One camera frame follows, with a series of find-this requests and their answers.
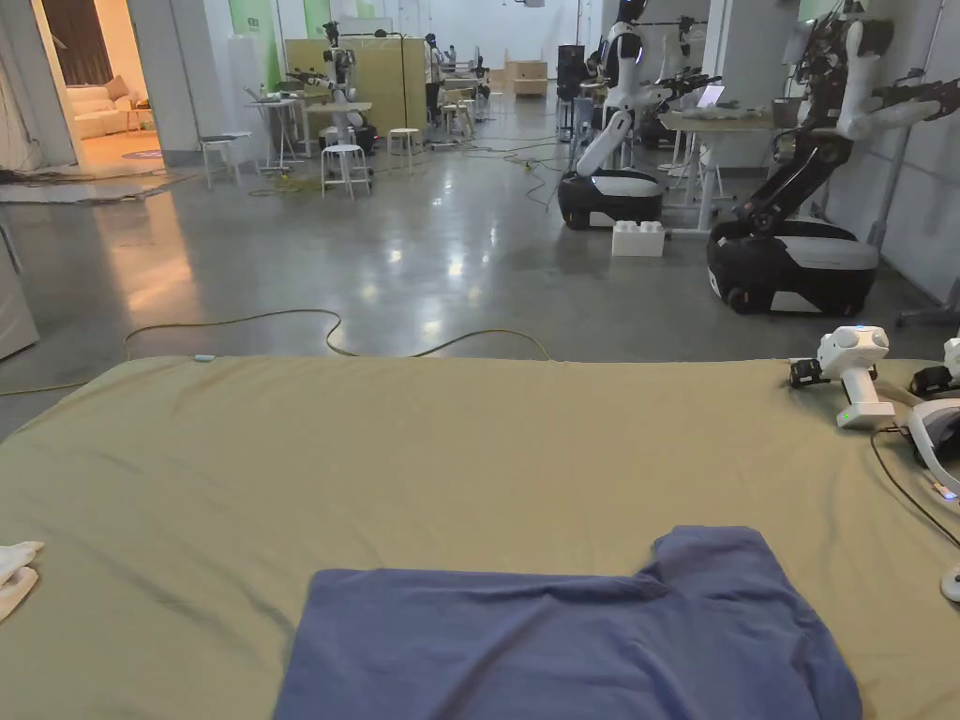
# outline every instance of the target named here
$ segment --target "bar stool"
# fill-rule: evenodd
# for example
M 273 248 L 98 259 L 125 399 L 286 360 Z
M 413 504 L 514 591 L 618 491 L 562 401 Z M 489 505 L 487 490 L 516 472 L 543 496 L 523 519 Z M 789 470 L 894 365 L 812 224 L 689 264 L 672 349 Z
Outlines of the bar stool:
M 415 128 L 395 128 L 387 133 L 387 155 L 390 156 L 390 170 L 394 170 L 394 138 L 401 143 L 406 140 L 407 143 L 407 166 L 410 175 L 414 174 L 414 142 L 420 133 Z M 420 146 L 423 147 L 423 141 L 420 140 Z
M 326 156 L 331 157 L 331 161 L 334 157 L 340 158 L 340 180 L 327 180 L 326 179 Z M 351 162 L 353 160 L 359 160 L 362 163 L 363 168 L 363 178 L 355 178 L 353 173 L 353 168 Z M 367 185 L 367 194 L 371 194 L 370 189 L 370 170 L 367 167 L 367 154 L 363 152 L 363 148 L 359 145 L 330 145 L 324 148 L 324 151 L 320 153 L 320 186 L 321 186 L 321 197 L 326 197 L 326 187 L 328 185 L 346 185 L 347 190 L 350 193 L 350 199 L 355 200 L 353 195 L 353 184 L 355 182 L 363 182 Z

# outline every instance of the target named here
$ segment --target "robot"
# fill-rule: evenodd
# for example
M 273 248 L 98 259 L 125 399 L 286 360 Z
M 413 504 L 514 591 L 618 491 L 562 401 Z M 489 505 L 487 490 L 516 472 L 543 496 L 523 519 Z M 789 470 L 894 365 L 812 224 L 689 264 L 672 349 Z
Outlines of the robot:
M 816 359 L 796 360 L 790 364 L 790 386 L 840 380 L 850 407 L 837 415 L 841 429 L 877 428 L 893 422 L 896 414 L 889 402 L 876 396 L 876 363 L 890 351 L 890 341 L 882 327 L 838 327 L 824 335 Z
M 828 223 L 788 218 L 850 159 L 854 142 L 960 107 L 960 80 L 873 89 L 892 21 L 831 13 L 805 32 L 803 54 L 785 58 L 808 89 L 801 125 L 777 138 L 782 167 L 708 240 L 710 285 L 741 314 L 859 313 L 876 277 L 876 248 Z
M 677 78 L 683 53 L 675 36 L 664 39 L 663 68 L 655 84 L 641 84 L 643 36 L 638 20 L 649 0 L 620 0 L 620 12 L 604 45 L 602 59 L 610 94 L 604 105 L 604 130 L 584 151 L 576 169 L 564 175 L 557 197 L 566 224 L 582 230 L 612 227 L 620 220 L 643 223 L 660 218 L 663 188 L 657 179 L 630 165 L 630 131 L 639 130 L 647 112 L 664 102 L 719 80 L 706 75 Z M 601 169 L 622 147 L 622 168 Z

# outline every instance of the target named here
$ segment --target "humanoid robot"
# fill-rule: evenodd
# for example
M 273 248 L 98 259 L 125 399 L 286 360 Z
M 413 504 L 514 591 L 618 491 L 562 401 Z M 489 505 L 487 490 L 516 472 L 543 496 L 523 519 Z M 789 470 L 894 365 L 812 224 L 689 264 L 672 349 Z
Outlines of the humanoid robot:
M 775 141 L 782 165 L 708 240 L 713 291 L 738 313 L 859 313 L 879 255 L 842 228 L 789 219 L 851 157 L 853 143 L 950 115 L 958 82 L 874 89 L 876 66 L 894 37 L 890 20 L 830 13 L 805 25 L 797 80 L 806 81 L 800 126 Z
M 620 12 L 604 46 L 602 64 L 610 94 L 604 105 L 604 130 L 584 151 L 576 170 L 561 180 L 558 200 L 568 227 L 611 227 L 619 220 L 638 223 L 660 218 L 663 188 L 653 176 L 630 167 L 630 144 L 646 113 L 719 78 L 695 75 L 678 78 L 684 55 L 676 36 L 664 39 L 663 67 L 653 84 L 639 80 L 643 34 L 639 18 L 649 0 L 620 0 Z M 601 169 L 622 150 L 621 169 Z

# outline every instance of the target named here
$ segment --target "person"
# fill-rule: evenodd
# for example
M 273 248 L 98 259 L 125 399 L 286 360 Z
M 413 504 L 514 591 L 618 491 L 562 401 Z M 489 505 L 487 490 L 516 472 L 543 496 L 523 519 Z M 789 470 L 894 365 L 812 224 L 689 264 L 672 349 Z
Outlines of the person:
M 600 74 L 600 51 L 597 51 L 587 58 L 584 63 L 584 72 L 582 82 L 588 83 L 595 81 Z
M 430 33 L 425 37 L 424 64 L 426 67 L 426 107 L 430 122 L 435 128 L 440 126 L 440 85 L 444 81 L 444 72 L 441 68 L 444 56 L 437 47 L 437 36 Z

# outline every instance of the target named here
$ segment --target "black cable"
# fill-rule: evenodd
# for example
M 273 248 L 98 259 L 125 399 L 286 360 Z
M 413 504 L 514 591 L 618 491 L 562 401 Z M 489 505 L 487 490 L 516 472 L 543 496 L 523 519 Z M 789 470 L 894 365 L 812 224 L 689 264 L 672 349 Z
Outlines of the black cable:
M 898 427 L 883 427 L 883 428 L 880 428 L 879 430 L 875 431 L 875 432 L 870 436 L 870 447 L 872 447 L 872 448 L 874 449 L 874 455 L 876 456 L 876 461 L 880 463 L 880 467 L 883 468 L 883 471 L 887 474 L 887 477 L 890 479 L 890 482 L 892 482 L 892 483 L 894 484 L 894 487 L 897 488 L 897 490 L 900 491 L 900 493 L 903 495 L 903 497 L 905 497 L 907 500 L 909 500 L 910 503 L 911 503 L 915 508 L 917 508 L 917 510 L 919 510 L 921 513 L 924 514 L 924 517 L 926 517 L 926 519 L 928 519 L 930 522 L 932 522 L 932 523 L 934 524 L 934 526 L 936 526 L 937 530 L 939 530 L 941 533 L 943 533 L 944 536 L 946 536 L 946 537 L 949 539 L 950 542 L 952 542 L 954 545 L 956 545 L 958 548 L 960 548 L 960 540 L 958 540 L 958 539 L 956 538 L 956 536 L 954 536 L 953 533 L 950 532 L 950 530 L 948 530 L 946 527 L 944 527 L 944 525 L 943 525 L 936 517 L 934 517 L 933 515 L 931 515 L 931 514 L 926 510 L 926 508 L 924 508 L 924 506 L 922 506 L 919 502 L 917 502 L 917 500 L 914 499 L 913 495 L 911 495 L 909 492 L 907 492 L 907 491 L 903 488 L 903 486 L 902 486 L 900 483 L 897 482 L 897 478 L 894 477 L 893 473 L 892 473 L 892 472 L 890 471 L 890 469 L 887 467 L 887 464 L 883 462 L 883 458 L 880 456 L 880 451 L 879 451 L 879 449 L 876 447 L 876 436 L 879 435 L 880 433 L 898 433 L 898 434 L 899 434 L 899 433 L 900 433 L 900 429 L 899 429 Z

